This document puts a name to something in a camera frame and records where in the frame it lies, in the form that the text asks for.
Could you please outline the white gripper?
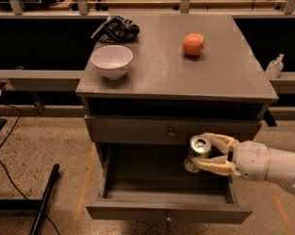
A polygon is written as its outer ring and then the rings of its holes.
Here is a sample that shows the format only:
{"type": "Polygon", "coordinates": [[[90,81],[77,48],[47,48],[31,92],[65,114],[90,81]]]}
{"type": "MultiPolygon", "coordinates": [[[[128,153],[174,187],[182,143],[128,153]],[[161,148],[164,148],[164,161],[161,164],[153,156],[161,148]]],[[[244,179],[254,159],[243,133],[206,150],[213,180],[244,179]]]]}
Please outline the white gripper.
{"type": "Polygon", "coordinates": [[[236,175],[251,181],[263,181],[269,171],[270,149],[262,143],[239,141],[231,136],[205,132],[204,136],[224,155],[233,151],[233,162],[227,156],[212,159],[195,157],[192,162],[201,170],[221,176],[236,175]]]}

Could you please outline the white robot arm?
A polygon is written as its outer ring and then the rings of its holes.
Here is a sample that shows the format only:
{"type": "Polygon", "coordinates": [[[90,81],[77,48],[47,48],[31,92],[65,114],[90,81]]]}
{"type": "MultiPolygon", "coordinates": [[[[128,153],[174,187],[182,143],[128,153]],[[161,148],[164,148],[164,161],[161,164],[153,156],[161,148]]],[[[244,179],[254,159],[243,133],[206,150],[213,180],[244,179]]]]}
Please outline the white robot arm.
{"type": "Polygon", "coordinates": [[[200,170],[272,182],[295,195],[295,153],[254,141],[203,133],[190,139],[190,161],[200,170]]]}

